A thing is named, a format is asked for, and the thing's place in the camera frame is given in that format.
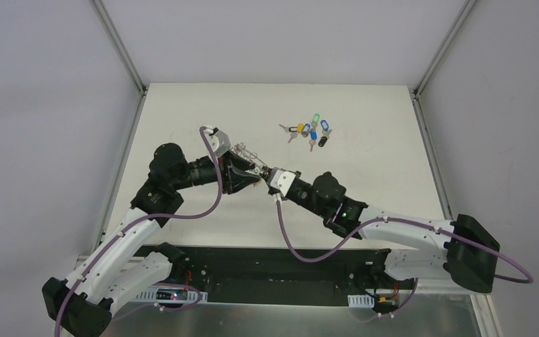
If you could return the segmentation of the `silver metal ring disc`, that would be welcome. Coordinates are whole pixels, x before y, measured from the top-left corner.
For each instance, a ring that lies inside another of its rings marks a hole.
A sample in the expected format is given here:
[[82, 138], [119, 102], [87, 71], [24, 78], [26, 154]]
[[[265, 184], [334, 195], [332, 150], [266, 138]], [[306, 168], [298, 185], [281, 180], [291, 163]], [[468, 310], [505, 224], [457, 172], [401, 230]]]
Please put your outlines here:
[[243, 168], [245, 172], [255, 174], [263, 179], [269, 176], [269, 166], [258, 156], [257, 152], [249, 150], [244, 143], [233, 145], [231, 151], [240, 159], [247, 161], [246, 168]]

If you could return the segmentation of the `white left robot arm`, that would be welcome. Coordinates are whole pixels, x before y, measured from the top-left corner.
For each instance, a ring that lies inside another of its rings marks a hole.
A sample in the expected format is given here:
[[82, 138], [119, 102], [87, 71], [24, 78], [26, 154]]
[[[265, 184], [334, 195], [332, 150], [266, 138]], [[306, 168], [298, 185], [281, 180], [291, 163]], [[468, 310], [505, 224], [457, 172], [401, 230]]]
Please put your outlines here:
[[[175, 248], [158, 245], [143, 262], [123, 271], [134, 253], [171, 220], [196, 220], [211, 214], [224, 194], [234, 194], [265, 177], [267, 165], [242, 146], [216, 138], [204, 142], [208, 154], [187, 161], [181, 147], [166, 143], [156, 148], [144, 185], [111, 234], [64, 279], [50, 278], [42, 287], [54, 336], [100, 336], [118, 311], [142, 290], [161, 282], [177, 284], [186, 265]], [[212, 205], [200, 213], [180, 215], [181, 190], [215, 183]]]

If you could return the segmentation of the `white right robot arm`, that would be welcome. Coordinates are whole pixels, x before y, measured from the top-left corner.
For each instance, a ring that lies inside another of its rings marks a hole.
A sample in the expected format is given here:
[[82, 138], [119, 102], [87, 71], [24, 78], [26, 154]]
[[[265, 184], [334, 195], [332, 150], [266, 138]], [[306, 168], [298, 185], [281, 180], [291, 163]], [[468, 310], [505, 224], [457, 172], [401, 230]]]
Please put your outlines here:
[[289, 200], [320, 217], [326, 228], [343, 239], [404, 246], [371, 267], [376, 286], [425, 278], [452, 281], [476, 293], [493, 290], [500, 245], [472, 216], [460, 214], [454, 220], [404, 217], [348, 197], [330, 172], [307, 183], [299, 173], [267, 168], [262, 178], [276, 200]]

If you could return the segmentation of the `loose black key tag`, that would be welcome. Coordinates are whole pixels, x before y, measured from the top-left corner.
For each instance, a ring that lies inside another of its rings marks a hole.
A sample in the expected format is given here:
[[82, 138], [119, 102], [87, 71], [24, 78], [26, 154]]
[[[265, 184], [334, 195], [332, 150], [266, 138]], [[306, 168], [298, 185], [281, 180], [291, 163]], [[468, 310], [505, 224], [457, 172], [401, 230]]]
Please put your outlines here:
[[318, 142], [319, 147], [323, 147], [328, 141], [328, 137], [322, 136]]

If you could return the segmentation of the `loose blue key tag left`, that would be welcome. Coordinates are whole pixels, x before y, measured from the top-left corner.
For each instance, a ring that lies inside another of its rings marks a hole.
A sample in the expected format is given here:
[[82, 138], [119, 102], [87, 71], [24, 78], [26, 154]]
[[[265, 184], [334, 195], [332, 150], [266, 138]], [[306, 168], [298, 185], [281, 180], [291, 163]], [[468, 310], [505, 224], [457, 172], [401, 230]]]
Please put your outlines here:
[[311, 131], [311, 125], [310, 124], [305, 124], [300, 132], [301, 136], [306, 138], [309, 136], [310, 134], [310, 131]]

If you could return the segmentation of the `loose blue key tag right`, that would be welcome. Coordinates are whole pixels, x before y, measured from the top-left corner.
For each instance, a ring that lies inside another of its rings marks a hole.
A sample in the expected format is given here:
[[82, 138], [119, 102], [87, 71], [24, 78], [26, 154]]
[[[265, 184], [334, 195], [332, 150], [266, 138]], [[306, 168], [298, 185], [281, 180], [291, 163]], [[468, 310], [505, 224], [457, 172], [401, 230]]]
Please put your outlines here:
[[323, 133], [323, 134], [327, 134], [327, 133], [329, 133], [330, 130], [331, 130], [331, 128], [330, 128], [328, 122], [327, 122], [325, 119], [322, 119], [322, 120], [320, 121], [320, 126], [321, 126], [321, 129], [322, 129], [322, 133]]

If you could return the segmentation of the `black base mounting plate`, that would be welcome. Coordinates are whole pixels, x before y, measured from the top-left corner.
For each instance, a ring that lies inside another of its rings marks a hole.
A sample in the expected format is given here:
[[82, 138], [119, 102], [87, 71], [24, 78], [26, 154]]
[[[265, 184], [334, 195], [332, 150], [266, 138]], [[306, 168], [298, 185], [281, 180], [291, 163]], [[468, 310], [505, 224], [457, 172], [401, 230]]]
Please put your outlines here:
[[389, 249], [339, 250], [318, 263], [288, 249], [174, 246], [168, 283], [207, 293], [209, 303], [346, 306], [349, 296], [413, 288], [385, 273]]

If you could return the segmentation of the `aluminium frame rail front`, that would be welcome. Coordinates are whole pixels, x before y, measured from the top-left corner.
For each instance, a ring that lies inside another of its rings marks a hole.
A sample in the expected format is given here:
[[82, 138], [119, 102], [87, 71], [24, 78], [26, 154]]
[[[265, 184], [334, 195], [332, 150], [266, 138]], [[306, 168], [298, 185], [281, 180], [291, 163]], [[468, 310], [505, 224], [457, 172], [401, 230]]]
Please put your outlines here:
[[[86, 261], [88, 256], [87, 255], [80, 255], [76, 263], [74, 265], [74, 269], [80, 268]], [[126, 270], [130, 269], [134, 265], [137, 265], [145, 258], [143, 257], [132, 257], [124, 264], [123, 267], [121, 267], [121, 272], [125, 272]], [[294, 282], [295, 277], [287, 277], [285, 275], [278, 275], [276, 273], [269, 273], [265, 272], [268, 276], [262, 276], [262, 281], [272, 281], [272, 282]], [[489, 295], [489, 294], [482, 294], [482, 293], [476, 293], [474, 291], [469, 291], [467, 289], [464, 289], [457, 284], [454, 284], [451, 280], [445, 281], [441, 279], [419, 279], [418, 280], [418, 286], [416, 289], [417, 294], [451, 294], [451, 295], [474, 295], [474, 296], [482, 296], [482, 295]]]

